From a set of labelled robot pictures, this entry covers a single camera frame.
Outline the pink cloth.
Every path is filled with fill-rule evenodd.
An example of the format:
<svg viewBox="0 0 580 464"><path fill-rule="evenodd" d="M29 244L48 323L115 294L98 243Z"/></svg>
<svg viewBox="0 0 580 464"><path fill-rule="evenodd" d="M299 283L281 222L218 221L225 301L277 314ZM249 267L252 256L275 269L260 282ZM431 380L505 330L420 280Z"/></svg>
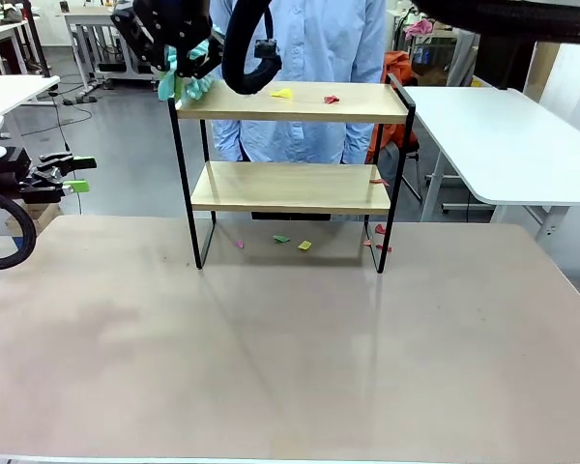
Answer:
<svg viewBox="0 0 580 464"><path fill-rule="evenodd" d="M444 25L439 21L431 21L427 18L422 18L406 27L405 38L409 40L411 37L426 35L433 33L434 31L446 30L447 28L447 25Z"/></svg>

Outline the black stand pole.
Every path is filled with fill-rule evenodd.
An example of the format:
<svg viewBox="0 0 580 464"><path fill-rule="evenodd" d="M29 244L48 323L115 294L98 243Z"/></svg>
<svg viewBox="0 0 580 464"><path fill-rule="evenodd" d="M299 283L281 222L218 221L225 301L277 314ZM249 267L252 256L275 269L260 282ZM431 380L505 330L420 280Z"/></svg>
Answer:
<svg viewBox="0 0 580 464"><path fill-rule="evenodd" d="M33 39L34 47L35 47L35 50L36 50L37 55L38 55L37 61L42 69L42 75L45 78L49 78L50 71L49 71L46 59L44 57L44 52L42 49L42 45L40 42L38 30L37 30L35 19L34 19L34 15L32 12L31 2L30 2L30 0L22 0L22 3L23 3L24 12L26 13L27 23L28 23L28 26L30 28L30 34L31 34L31 37Z"/></svg>

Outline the small white desk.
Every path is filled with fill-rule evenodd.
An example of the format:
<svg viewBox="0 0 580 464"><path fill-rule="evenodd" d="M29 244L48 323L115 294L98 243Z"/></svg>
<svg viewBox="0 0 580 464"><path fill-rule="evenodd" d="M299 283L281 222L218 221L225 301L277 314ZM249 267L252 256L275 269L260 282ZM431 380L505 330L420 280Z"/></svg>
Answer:
<svg viewBox="0 0 580 464"><path fill-rule="evenodd" d="M0 74L0 115L30 101L59 82L59 76Z"/></svg>

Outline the brown cardboard panel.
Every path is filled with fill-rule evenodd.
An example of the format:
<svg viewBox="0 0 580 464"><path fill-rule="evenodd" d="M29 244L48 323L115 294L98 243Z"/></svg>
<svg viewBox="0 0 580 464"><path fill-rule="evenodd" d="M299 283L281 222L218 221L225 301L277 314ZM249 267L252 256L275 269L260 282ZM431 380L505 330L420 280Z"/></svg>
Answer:
<svg viewBox="0 0 580 464"><path fill-rule="evenodd" d="M536 42L530 62L524 95L535 102L539 102L555 60L560 50L559 43Z"/></svg>

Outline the orange jacket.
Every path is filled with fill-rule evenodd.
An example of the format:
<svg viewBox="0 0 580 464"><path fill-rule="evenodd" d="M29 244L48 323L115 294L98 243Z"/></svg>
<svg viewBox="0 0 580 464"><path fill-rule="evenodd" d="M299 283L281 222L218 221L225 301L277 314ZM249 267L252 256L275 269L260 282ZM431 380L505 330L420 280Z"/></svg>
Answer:
<svg viewBox="0 0 580 464"><path fill-rule="evenodd" d="M381 75L381 81L386 80L388 74L393 74L395 78L403 86L417 86L418 80L413 73L411 60L407 52L404 51L387 51L384 58L384 67ZM365 157L365 163L371 164L377 141L378 126L375 125L372 131L370 145ZM405 126L398 125L384 125L381 136L381 147L385 148L390 142L393 142L397 147L403 144L405 134Z"/></svg>

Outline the brown cardboard box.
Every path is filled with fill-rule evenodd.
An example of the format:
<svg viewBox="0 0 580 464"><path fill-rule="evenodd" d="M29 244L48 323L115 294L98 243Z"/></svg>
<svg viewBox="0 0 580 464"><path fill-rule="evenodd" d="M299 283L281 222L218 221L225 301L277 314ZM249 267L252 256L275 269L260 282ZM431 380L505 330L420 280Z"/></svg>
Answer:
<svg viewBox="0 0 580 464"><path fill-rule="evenodd" d="M22 203L21 207L33 220L37 235L40 235L52 221L63 215L58 203L33 205ZM13 238L22 237L21 228L14 218L7 218L5 224Z"/></svg>

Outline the teal chenille duster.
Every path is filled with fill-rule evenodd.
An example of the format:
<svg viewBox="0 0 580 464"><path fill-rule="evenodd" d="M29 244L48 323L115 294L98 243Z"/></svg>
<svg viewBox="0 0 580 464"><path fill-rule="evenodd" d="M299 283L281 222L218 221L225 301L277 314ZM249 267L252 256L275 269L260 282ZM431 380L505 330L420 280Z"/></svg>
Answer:
<svg viewBox="0 0 580 464"><path fill-rule="evenodd" d="M181 104L200 100L210 90L213 78L210 75L201 78L180 77L177 74L177 50L171 45L166 49L166 64L169 68L166 72L159 73L157 90L159 100L165 102L173 98Z"/></svg>

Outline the black-framed two-tier wooden shelf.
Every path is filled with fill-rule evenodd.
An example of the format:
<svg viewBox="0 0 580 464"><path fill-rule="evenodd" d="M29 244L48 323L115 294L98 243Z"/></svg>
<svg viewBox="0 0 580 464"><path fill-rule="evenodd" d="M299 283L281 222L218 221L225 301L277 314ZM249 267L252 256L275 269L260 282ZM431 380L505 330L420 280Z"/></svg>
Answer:
<svg viewBox="0 0 580 464"><path fill-rule="evenodd" d="M292 100L272 98L270 92L293 90ZM325 104L325 96L340 101ZM365 220L386 217L386 233L381 245L390 245L392 224L403 177L404 165L396 168L391 188L371 185L379 179L378 164L298 164L212 161L203 146L204 167L194 186L189 184L179 122L199 123L202 142L207 143L207 121L258 120L290 122L403 124L410 133L416 105L393 75L383 83L333 83L274 81L253 96L241 96L224 82L216 81L199 101L182 105L167 103L173 142L179 167L188 218L194 265L202 269L214 236L197 236L194 215L207 212L311 213L359 215ZM370 248L377 273L386 268L389 252Z"/></svg>

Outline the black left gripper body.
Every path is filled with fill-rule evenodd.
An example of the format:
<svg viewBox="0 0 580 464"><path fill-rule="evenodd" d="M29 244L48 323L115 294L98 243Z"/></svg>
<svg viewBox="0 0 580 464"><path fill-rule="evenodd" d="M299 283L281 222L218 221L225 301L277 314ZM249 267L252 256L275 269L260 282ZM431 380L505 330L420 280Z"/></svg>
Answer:
<svg viewBox="0 0 580 464"><path fill-rule="evenodd" d="M39 170L21 147L5 147L7 154L0 158L0 194L25 203L57 203L63 172L57 168Z"/></svg>

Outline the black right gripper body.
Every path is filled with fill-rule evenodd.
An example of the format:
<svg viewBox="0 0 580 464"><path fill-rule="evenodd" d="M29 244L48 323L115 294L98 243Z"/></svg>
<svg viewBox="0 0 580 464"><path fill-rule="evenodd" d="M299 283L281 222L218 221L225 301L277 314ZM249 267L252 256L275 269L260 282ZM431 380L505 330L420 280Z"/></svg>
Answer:
<svg viewBox="0 0 580 464"><path fill-rule="evenodd" d="M207 1L117 0L110 17L137 57L152 44L191 50L208 39L213 28Z"/></svg>

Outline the black computer monitor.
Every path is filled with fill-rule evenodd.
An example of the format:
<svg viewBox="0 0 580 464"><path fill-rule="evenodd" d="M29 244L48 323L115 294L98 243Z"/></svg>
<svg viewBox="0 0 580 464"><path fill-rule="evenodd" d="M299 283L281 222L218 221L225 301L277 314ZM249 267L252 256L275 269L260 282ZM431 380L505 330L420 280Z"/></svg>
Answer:
<svg viewBox="0 0 580 464"><path fill-rule="evenodd" d="M502 39L504 70L497 79L499 89L511 88L519 92L524 90L535 47L536 43L532 41Z"/></svg>

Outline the person in blue shirt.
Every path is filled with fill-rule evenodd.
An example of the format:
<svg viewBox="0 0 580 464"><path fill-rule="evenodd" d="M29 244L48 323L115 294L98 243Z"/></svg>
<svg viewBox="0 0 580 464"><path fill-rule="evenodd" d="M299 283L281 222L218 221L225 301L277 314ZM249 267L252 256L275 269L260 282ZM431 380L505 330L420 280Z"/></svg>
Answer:
<svg viewBox="0 0 580 464"><path fill-rule="evenodd" d="M272 0L283 81L377 83L387 0ZM361 123L214 121L225 161L362 164L373 127Z"/></svg>

